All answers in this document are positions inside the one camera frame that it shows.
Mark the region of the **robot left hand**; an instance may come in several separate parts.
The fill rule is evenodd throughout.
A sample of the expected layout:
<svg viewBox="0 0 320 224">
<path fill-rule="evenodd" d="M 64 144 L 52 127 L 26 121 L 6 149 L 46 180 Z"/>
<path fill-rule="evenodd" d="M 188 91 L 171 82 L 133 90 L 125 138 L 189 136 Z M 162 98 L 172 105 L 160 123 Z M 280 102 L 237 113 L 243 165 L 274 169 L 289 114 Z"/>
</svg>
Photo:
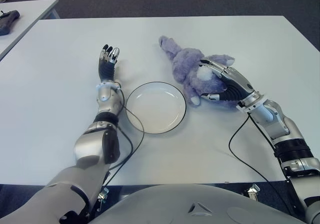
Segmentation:
<svg viewBox="0 0 320 224">
<path fill-rule="evenodd" d="M 119 48 L 113 48 L 108 44 L 104 45 L 98 60 L 98 75 L 103 81 L 114 81 L 115 65 L 120 54 Z"/>
</svg>

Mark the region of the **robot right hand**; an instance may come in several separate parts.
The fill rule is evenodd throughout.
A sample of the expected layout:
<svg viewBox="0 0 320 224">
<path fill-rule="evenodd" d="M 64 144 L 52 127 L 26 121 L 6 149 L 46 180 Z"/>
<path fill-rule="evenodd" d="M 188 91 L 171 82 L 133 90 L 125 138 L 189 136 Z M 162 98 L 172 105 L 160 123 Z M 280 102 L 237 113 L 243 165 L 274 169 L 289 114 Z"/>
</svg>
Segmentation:
<svg viewBox="0 0 320 224">
<path fill-rule="evenodd" d="M 201 97 L 207 100 L 241 101 L 250 96 L 255 90 L 250 82 L 236 69 L 225 66 L 215 61 L 201 60 L 200 66 L 206 66 L 212 70 L 226 86 L 226 90 L 220 93 L 203 93 Z"/>
</svg>

